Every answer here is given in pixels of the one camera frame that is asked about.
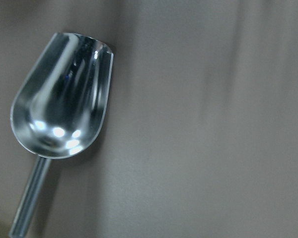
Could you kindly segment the metal scoop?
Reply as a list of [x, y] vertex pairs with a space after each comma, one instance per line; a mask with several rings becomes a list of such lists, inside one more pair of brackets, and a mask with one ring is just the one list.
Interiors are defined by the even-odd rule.
[[51, 162], [79, 154], [99, 135], [113, 58], [104, 42], [78, 33], [56, 33], [17, 92], [10, 110], [11, 129], [37, 159], [9, 237], [27, 235]]

